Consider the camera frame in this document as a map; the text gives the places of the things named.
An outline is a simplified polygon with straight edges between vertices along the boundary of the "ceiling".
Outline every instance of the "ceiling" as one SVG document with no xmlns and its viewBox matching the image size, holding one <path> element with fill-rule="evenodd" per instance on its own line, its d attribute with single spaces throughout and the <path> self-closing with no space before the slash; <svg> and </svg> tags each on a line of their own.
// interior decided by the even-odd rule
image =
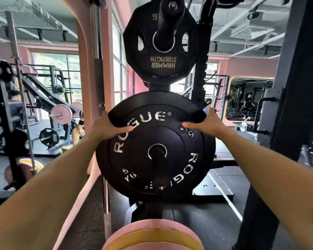
<svg viewBox="0 0 313 250">
<path fill-rule="evenodd" d="M 62 0 L 0 0 L 1 42 L 9 42 L 5 11 L 12 12 L 21 45 L 77 45 L 76 18 Z M 42 40 L 37 29 L 41 29 Z"/>
<path fill-rule="evenodd" d="M 135 9 L 150 0 L 131 0 Z M 203 0 L 192 0 L 190 13 L 199 21 Z M 259 16 L 248 20 L 247 15 L 256 2 Z M 218 8 L 214 14 L 211 33 L 211 56 L 254 57 L 276 59 L 284 40 L 292 0 L 245 0 L 231 9 Z"/>
</svg>

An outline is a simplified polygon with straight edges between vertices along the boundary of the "person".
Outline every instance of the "person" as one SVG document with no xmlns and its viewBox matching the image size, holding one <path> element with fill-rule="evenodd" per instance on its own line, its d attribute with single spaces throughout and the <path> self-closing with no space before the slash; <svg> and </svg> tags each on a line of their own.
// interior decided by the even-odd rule
<svg viewBox="0 0 313 250">
<path fill-rule="evenodd" d="M 9 105 L 10 114 L 12 117 L 20 116 L 22 118 L 22 101 L 20 91 L 17 89 L 16 85 L 11 83 L 9 88 L 6 88 L 8 93 L 8 102 L 14 102 L 14 104 Z M 4 145 L 4 132 L 0 134 L 0 146 Z"/>
<path fill-rule="evenodd" d="M 78 126 L 72 130 L 72 143 L 75 146 L 85 135 L 83 118 L 80 118 Z"/>
<path fill-rule="evenodd" d="M 212 98 L 208 97 L 205 99 L 207 106 L 203 109 L 203 111 L 207 114 L 209 110 L 209 106 L 212 104 Z"/>
<path fill-rule="evenodd" d="M 215 112 L 210 107 L 203 122 L 183 126 L 220 139 L 298 244 L 313 250 L 313 170 L 243 138 L 225 126 Z M 132 126 L 114 127 L 103 112 L 77 145 L 50 162 L 0 206 L 0 249 L 52 249 L 85 183 L 97 145 L 132 130 Z"/>
<path fill-rule="evenodd" d="M 252 97 L 253 93 L 252 92 L 248 93 L 248 96 L 246 96 L 244 103 L 242 105 L 241 111 L 249 110 L 252 106 L 254 106 Z"/>
</svg>

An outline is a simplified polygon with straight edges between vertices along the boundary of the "man in black shirt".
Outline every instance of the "man in black shirt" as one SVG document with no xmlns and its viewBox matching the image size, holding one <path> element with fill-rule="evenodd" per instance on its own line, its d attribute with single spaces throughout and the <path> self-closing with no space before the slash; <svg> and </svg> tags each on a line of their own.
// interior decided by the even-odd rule
<svg viewBox="0 0 313 250">
<path fill-rule="evenodd" d="M 248 93 L 248 96 L 245 98 L 245 102 L 242 105 L 242 108 L 241 108 L 242 111 L 249 110 L 252 106 L 254 106 L 252 97 L 253 97 L 253 93 L 251 92 Z"/>
</svg>

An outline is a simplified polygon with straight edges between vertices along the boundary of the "yellow weight plate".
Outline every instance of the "yellow weight plate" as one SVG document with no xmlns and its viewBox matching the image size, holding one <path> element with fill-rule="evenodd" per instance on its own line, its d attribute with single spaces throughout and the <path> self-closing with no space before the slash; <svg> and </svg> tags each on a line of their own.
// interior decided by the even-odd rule
<svg viewBox="0 0 313 250">
<path fill-rule="evenodd" d="M 162 228 L 145 229 L 123 235 L 114 240 L 104 250 L 122 250 L 136 244 L 155 241 L 172 242 L 192 250 L 204 250 L 203 245 L 192 237 L 182 232 Z"/>
</svg>

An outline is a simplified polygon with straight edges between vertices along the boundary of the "security camera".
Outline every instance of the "security camera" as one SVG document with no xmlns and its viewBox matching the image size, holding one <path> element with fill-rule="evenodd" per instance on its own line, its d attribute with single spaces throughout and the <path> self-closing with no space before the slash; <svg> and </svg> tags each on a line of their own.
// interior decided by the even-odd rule
<svg viewBox="0 0 313 250">
<path fill-rule="evenodd" d="M 247 18 L 248 18 L 248 20 L 252 20 L 252 19 L 258 18 L 259 15 L 260 15 L 259 12 L 253 12 L 253 13 L 250 13 L 250 14 L 247 16 Z"/>
</svg>

